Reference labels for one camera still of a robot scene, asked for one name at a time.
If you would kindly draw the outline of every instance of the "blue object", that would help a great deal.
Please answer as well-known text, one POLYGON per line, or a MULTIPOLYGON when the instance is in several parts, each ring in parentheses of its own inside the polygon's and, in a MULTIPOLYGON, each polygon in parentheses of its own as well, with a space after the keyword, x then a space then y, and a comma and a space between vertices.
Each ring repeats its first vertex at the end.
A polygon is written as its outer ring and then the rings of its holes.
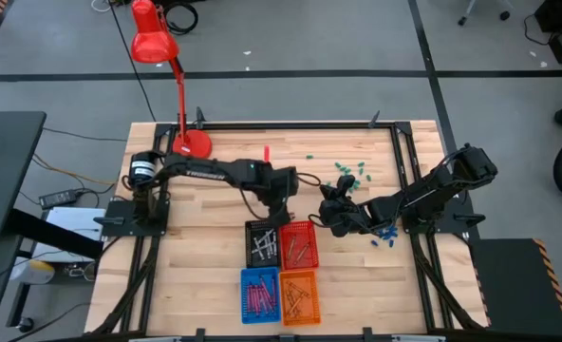
POLYGON ((281 308, 279 301, 279 271, 276 267, 264 267, 241 270, 241 321, 243 324, 272 323, 281 321, 281 308), (264 280, 270 296, 274 295, 275 305, 272 311, 264 309, 260 304, 260 314, 255 310, 248 311, 248 286, 260 286, 260 279, 264 280))

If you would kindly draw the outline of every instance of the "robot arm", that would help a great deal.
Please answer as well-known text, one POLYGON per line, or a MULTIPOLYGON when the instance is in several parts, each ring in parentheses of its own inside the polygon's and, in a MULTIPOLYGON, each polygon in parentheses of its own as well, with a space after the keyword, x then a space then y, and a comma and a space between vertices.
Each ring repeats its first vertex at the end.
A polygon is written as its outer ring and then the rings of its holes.
POLYGON ((486 153, 466 144, 448 155, 421 180, 389 197, 355 204, 347 190, 353 176, 342 176, 336 187, 320 186, 324 200, 319 206, 321 222, 340 238, 348 233, 371 234, 404 216, 411 222, 430 224, 439 219, 445 203, 463 190, 490 183, 498 173, 486 153))
POLYGON ((162 169, 155 172, 155 160, 163 158, 158 152, 140 152, 132 157, 128 176, 129 188, 136 207, 136 219, 145 219, 153 214, 148 203, 148 192, 177 176, 196 177, 213 181, 226 181, 234 188, 252 191, 262 204, 269 207, 268 220, 273 225, 290 222, 286 201, 298 192, 298 177, 295 167, 274 170, 269 162, 256 160, 218 161, 180 154, 164 156, 162 169))

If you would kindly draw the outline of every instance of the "red desk lamp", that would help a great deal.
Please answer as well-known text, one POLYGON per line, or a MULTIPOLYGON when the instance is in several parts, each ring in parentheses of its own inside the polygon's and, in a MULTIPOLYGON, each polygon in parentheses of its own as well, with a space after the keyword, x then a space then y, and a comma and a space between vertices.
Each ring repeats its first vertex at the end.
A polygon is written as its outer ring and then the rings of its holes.
POLYGON ((167 31, 162 9, 151 0, 135 0, 131 6, 136 19, 138 33, 131 43, 131 57, 140 63, 169 62, 178 83, 179 132, 174 139, 173 151, 183 156, 207 158, 212 153, 212 141, 207 133, 186 130, 186 107, 184 104, 184 69, 179 63, 179 47, 167 31))

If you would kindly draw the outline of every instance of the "wooden tabletop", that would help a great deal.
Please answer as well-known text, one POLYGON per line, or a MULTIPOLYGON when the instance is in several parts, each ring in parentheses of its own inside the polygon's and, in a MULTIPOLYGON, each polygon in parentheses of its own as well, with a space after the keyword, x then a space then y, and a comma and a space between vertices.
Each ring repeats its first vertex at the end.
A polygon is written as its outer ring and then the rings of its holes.
MULTIPOLYGON (((443 158, 440 135, 434 121, 411 123, 425 175, 443 158)), ((154 129, 154 123, 133 123, 122 175, 128 172, 132 154, 152 147, 154 129)), ((212 158, 261 160, 267 144, 273 167, 295 165, 299 172, 315 174, 323 182, 338 179, 337 161, 354 166, 353 170, 358 162, 365 162, 365 173, 356 176, 363 178, 361 188, 353 194, 356 203, 400 189, 388 130, 232 130, 212 131, 210 137, 212 158), (371 182, 365 180, 365 174, 371 175, 371 182)), ((404 139, 401 141, 409 165, 404 139)), ((412 181, 411 172, 407 174, 412 181)), ((393 248, 383 243, 372 246, 372 236, 337 238, 329 229, 317 229, 321 325, 242 324, 239 282, 246 262, 244 224, 254 218, 238 190, 223 182, 176 177, 170 180, 169 191, 169 226, 159 249, 149 335, 195 335, 197 328, 205 328, 209 335, 353 334, 363 333, 363 327, 371 327, 374 333, 425 333, 414 258, 409 237, 401 229, 393 248)), ((131 197, 122 186, 117 195, 131 197)), ((246 196, 254 211, 266 216, 266 208, 255 195, 246 192, 246 196)), ((289 211, 297 220, 305 220, 308 214, 317 213, 322 199, 318 188, 300 183, 298 194, 289 200, 289 211)), ((437 235, 436 240, 448 288, 477 322, 487 325, 467 245, 452 235, 437 235)), ((134 237, 124 237, 103 256, 86 331, 103 322, 125 290, 134 242, 134 237)), ((422 247, 426 252, 424 240, 422 247)), ((144 257, 147 251, 146 241, 144 257)), ((430 284, 429 290, 440 327, 437 295, 430 284)), ((132 328, 137 328, 140 304, 141 293, 134 303, 132 328)))

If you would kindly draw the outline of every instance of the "floor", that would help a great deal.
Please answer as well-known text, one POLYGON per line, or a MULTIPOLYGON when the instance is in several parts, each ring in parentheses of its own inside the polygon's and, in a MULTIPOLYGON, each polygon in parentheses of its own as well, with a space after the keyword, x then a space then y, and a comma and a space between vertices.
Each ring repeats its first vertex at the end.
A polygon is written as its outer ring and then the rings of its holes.
MULTIPOLYGON (((514 0, 512 17, 500 22, 502 2, 480 1, 464 28, 456 23, 466 0, 199 2, 197 28, 178 38, 182 64, 198 72, 186 82, 187 107, 194 115, 200 106, 208 120, 366 120, 377 110, 380 119, 437 120, 446 147, 453 141, 483 147, 499 169, 491 185, 472 192, 475 210, 487 216, 481 235, 543 239, 562 285, 562 196, 552 178, 562 145, 562 128, 553 123, 553 113, 562 108, 562 77, 552 70, 562 65, 547 47, 524 38, 522 23, 541 2, 514 0), (422 58, 415 15, 431 61, 422 58), (295 72, 268 72, 279 70, 295 72), (549 73, 438 78, 434 70, 549 73)), ((98 13, 89 3, 13 2, 0 27, 0 110, 41 110, 47 127, 123 138, 131 122, 150 116, 111 12, 98 13)), ((129 8, 118 8, 117 15, 125 39, 131 39, 129 8)), ((535 20, 529 31, 547 37, 535 20)), ((137 68, 147 79, 143 85, 157 119, 172 121, 174 81, 157 77, 170 68, 137 68)), ((54 166, 114 180, 123 150, 121 142, 44 132, 37 153, 54 166)), ((72 178, 32 165, 22 190, 34 199, 76 186, 72 178)), ((103 204, 108 198, 103 196, 103 204)), ((80 204, 95 202, 85 197, 80 204)), ((40 215, 24 198, 16 206, 40 215)), ((88 283, 37 287, 26 314, 38 325, 90 294, 88 283)), ((11 300, 6 297, 3 305, 11 300)), ((80 308, 26 341, 75 336, 85 317, 86 308, 80 308)), ((4 322, 0 317, 0 340, 17 336, 4 322)))

